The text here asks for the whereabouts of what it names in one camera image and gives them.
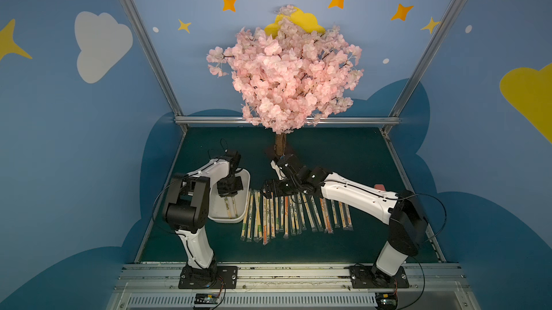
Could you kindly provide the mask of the white plastic storage box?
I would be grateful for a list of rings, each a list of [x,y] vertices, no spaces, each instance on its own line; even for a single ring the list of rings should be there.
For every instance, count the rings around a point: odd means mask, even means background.
[[[242,190],[234,196],[220,196],[217,186],[211,189],[208,218],[221,224],[241,222],[246,213],[250,198],[250,173],[242,169],[237,177],[241,178]]]

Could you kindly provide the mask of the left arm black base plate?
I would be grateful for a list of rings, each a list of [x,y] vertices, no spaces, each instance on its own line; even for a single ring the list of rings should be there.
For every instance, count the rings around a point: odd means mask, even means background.
[[[198,269],[186,265],[178,281],[179,289],[235,289],[238,268],[236,266],[218,266]]]

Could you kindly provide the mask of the chopsticks pair eleventh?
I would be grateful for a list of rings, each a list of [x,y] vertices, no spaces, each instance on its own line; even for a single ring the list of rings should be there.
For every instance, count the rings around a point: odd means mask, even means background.
[[[275,219],[275,199],[270,199],[270,234],[271,238],[274,239],[276,237],[276,219]]]

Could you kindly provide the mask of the chopsticks pair fourteenth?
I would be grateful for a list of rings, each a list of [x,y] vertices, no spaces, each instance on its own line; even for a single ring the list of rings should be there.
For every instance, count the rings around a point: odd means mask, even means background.
[[[245,207],[245,211],[244,211],[244,218],[243,218],[242,225],[241,225],[240,239],[242,241],[245,241],[246,238],[247,238],[247,226],[248,226],[248,222],[250,220],[249,217],[250,217],[251,203],[252,203],[252,195],[248,194],[247,195],[247,200],[246,200],[246,207]]]

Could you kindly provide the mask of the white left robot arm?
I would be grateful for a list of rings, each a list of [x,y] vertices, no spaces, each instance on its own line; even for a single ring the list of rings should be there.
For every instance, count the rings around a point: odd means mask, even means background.
[[[236,198],[249,193],[249,174],[239,168],[241,155],[226,150],[205,166],[174,176],[162,208],[162,218],[181,239],[187,266],[205,271],[214,264],[205,225],[208,219],[236,221],[242,213]]]

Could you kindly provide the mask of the chopsticks pair thirteenth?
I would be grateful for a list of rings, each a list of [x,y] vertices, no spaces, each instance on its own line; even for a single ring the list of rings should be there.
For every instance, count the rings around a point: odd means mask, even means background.
[[[249,207],[248,207],[248,225],[247,225],[247,242],[252,241],[252,228],[253,228],[253,209],[254,209],[254,194],[250,193]]]

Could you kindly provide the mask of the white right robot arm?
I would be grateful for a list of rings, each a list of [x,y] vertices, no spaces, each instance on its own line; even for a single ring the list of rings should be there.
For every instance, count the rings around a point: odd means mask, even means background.
[[[418,255],[426,240],[428,220],[417,195],[410,191],[387,192],[365,186],[322,167],[309,169],[294,155],[274,158],[277,195],[307,195],[334,200],[372,215],[389,227],[372,273],[394,277],[409,257]]]

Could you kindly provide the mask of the chopsticks red print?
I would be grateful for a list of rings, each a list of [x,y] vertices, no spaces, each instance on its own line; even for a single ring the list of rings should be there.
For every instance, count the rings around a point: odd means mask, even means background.
[[[270,233],[269,233],[269,217],[268,217],[268,208],[267,208],[267,199],[263,196],[262,197],[262,233],[263,233],[263,245],[267,245],[270,241]]]

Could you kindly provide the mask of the chopsticks pair twelfth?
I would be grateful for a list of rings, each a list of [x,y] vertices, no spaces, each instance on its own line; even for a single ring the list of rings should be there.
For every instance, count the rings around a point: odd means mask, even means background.
[[[255,221],[254,221],[254,241],[260,242],[262,239],[262,221],[261,221],[261,195],[258,190],[254,190],[255,202]]]

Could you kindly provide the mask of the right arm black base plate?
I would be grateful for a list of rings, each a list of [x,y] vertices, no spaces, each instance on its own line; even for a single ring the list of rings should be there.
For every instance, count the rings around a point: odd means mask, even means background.
[[[380,271],[374,265],[356,263],[348,267],[352,287],[361,288],[410,288],[404,267],[399,267],[394,276]]]

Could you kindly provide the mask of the chopsticks pair fifteenth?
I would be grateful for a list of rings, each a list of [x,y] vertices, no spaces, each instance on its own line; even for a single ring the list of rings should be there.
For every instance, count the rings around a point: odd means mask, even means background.
[[[288,216],[289,216],[289,222],[290,222],[290,235],[295,236],[296,235],[296,221],[294,218],[295,212],[293,208],[293,200],[289,196],[288,198]]]

